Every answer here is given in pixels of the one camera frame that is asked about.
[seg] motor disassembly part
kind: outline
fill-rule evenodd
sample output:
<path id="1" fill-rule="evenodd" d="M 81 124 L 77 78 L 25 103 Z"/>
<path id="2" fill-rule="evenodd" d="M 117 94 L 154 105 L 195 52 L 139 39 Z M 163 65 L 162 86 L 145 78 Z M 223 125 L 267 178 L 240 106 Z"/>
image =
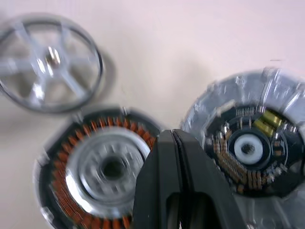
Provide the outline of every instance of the motor disassembly part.
<path id="1" fill-rule="evenodd" d="M 91 36 L 57 16 L 24 16 L 2 25 L 0 89 L 18 105 L 42 113 L 85 105 L 103 73 Z"/>
<path id="2" fill-rule="evenodd" d="M 182 130 L 157 137 L 137 178 L 133 218 L 134 229 L 246 229 L 222 174 Z"/>
<path id="3" fill-rule="evenodd" d="M 303 82 L 266 68 L 209 86 L 182 122 L 227 180 L 250 228 L 305 224 L 298 214 L 305 206 L 304 104 Z"/>
<path id="4" fill-rule="evenodd" d="M 135 181 L 161 128 L 129 109 L 81 116 L 47 150 L 47 163 L 38 161 L 40 206 L 56 229 L 128 229 Z"/>

